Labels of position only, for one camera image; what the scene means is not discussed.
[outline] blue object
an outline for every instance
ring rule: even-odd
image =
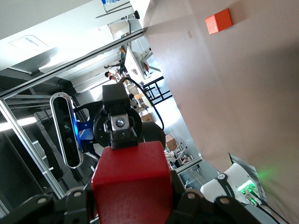
[[[102,0],[102,3],[103,4],[112,4],[112,3],[116,3],[117,1],[120,1],[120,0]]]

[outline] red cube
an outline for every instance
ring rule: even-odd
[[[206,18],[206,26],[209,34],[218,33],[232,25],[228,8]]]
[[[171,175],[158,141],[106,147],[92,188],[101,224],[164,224],[172,212]]]

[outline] screw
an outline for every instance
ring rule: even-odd
[[[38,204],[44,203],[47,199],[45,197],[42,197],[40,199],[37,200]]]
[[[117,118],[115,121],[116,126],[123,127],[125,125],[126,121],[124,118]]]
[[[80,191],[77,191],[74,193],[74,197],[79,197],[82,193]]]
[[[189,193],[189,194],[187,194],[187,196],[188,196],[189,199],[194,199],[195,198],[195,194],[193,194],[193,193]]]
[[[229,200],[227,199],[227,198],[220,198],[220,202],[222,203],[222,204],[229,204]]]

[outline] orange cube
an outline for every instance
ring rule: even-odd
[[[206,18],[206,26],[209,34],[218,33],[232,25],[228,8]]]

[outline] black cable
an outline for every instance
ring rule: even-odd
[[[279,221],[277,221],[276,218],[273,217],[269,212],[267,212],[264,208],[262,208],[260,205],[257,205],[257,207],[262,210],[264,213],[266,213],[268,216],[270,216],[277,224],[281,224]]]
[[[130,82],[134,83],[140,90],[141,92],[144,94],[144,96],[146,97],[146,99],[150,102],[150,104],[152,105],[152,107],[154,108],[155,112],[157,113],[157,116],[159,117],[161,123],[162,123],[162,130],[164,130],[164,122],[158,112],[158,110],[156,109],[155,105],[153,104],[153,102],[151,101],[151,99],[148,97],[148,95],[146,94],[146,92],[143,90],[143,88],[141,88],[141,86],[135,82],[133,79],[129,78],[129,77],[123,77],[120,80],[120,83],[124,83],[125,80],[129,80]]]
[[[262,203],[264,203],[269,209],[271,209],[276,215],[278,215],[281,219],[283,219],[287,224],[290,224],[288,221],[286,221],[280,214],[278,214],[273,208],[271,208],[268,203],[266,203],[263,199],[256,196]]]

